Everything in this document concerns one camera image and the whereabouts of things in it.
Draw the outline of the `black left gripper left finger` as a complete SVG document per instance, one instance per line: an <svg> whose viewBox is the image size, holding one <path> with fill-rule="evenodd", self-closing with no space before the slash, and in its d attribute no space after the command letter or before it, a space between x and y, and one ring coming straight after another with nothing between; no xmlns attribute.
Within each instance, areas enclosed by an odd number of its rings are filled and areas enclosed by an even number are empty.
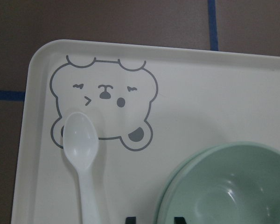
<svg viewBox="0 0 280 224"><path fill-rule="evenodd" d="M126 217L125 224L136 224L136 217Z"/></svg>

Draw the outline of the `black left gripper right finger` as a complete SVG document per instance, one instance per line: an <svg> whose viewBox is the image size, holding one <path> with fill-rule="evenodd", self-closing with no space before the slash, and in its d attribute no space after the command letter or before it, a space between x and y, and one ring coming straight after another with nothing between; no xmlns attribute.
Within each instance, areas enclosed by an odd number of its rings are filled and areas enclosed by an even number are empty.
<svg viewBox="0 0 280 224"><path fill-rule="evenodd" d="M174 224L187 224L185 217L174 217Z"/></svg>

